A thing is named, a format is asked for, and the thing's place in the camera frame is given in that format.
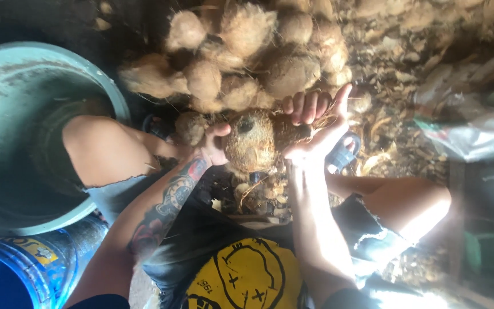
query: bucket label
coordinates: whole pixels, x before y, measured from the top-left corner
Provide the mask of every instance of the bucket label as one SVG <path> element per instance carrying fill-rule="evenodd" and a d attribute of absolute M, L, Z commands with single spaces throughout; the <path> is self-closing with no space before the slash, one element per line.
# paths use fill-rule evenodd
<path fill-rule="evenodd" d="M 10 242 L 26 250 L 43 266 L 47 266 L 49 263 L 58 259 L 58 256 L 53 250 L 35 239 L 27 237 L 0 237 L 0 240 Z"/>

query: denim shorts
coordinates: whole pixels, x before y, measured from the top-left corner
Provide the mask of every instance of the denim shorts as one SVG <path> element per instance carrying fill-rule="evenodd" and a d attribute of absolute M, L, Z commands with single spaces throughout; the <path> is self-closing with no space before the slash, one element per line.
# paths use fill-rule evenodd
<path fill-rule="evenodd" d="M 133 177 L 85 191 L 97 204 L 109 224 L 140 193 L 168 171 Z M 182 207 L 177 219 L 152 257 L 143 268 L 160 289 L 162 309 L 180 308 L 182 298 L 201 267 L 220 249 L 249 237 L 263 237 L 294 252 L 292 223 L 263 230 L 252 230 L 232 221 L 228 216 L 204 203 L 195 188 Z M 370 214 L 360 195 L 351 195 L 341 205 L 332 208 L 333 217 L 344 235 L 359 287 L 376 270 L 412 244 L 383 227 Z"/>

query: bucket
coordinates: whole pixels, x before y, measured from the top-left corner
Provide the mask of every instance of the bucket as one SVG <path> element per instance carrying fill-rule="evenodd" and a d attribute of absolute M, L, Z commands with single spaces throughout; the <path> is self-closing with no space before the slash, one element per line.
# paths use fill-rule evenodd
<path fill-rule="evenodd" d="M 107 233 L 87 216 L 35 236 L 0 236 L 0 309 L 62 308 Z"/>
<path fill-rule="evenodd" d="M 44 43 L 0 45 L 0 235 L 45 233 L 95 209 L 61 138 L 82 114 L 130 122 L 113 80 L 89 61 Z"/>

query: hand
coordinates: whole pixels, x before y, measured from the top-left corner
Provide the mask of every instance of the hand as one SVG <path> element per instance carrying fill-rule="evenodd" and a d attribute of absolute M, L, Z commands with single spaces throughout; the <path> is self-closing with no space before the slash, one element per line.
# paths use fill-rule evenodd
<path fill-rule="evenodd" d="M 210 126 L 205 130 L 205 136 L 199 146 L 212 165 L 224 165 L 228 159 L 222 148 L 222 137 L 230 134 L 231 127 L 227 123 Z"/>
<path fill-rule="evenodd" d="M 331 111 L 336 116 L 336 121 L 316 132 L 310 141 L 289 146 L 283 152 L 285 159 L 290 159 L 295 165 L 303 162 L 324 162 L 325 156 L 333 150 L 339 139 L 348 131 L 346 106 L 351 90 L 352 85 L 347 84 L 336 93 L 334 98 L 336 104 Z M 299 92 L 293 98 L 284 99 L 283 111 L 291 115 L 291 121 L 295 125 L 310 124 L 327 110 L 332 102 L 330 97 L 331 95 L 326 92 L 309 92 L 306 95 Z"/>

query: pile of coconuts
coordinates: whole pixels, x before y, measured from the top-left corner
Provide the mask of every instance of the pile of coconuts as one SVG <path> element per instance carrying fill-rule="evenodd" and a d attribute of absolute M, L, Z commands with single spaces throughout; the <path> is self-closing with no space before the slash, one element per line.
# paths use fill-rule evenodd
<path fill-rule="evenodd" d="M 182 55 L 182 66 L 172 62 Z M 196 145 L 205 128 L 225 113 L 228 168 L 240 179 L 271 172 L 291 143 L 311 136 L 316 124 L 293 126 L 280 101 L 299 91 L 335 95 L 350 82 L 348 51 L 330 0 L 273 0 L 269 5 L 205 0 L 179 11 L 161 53 L 120 67 L 132 92 L 156 98 L 188 95 L 175 126 Z"/>

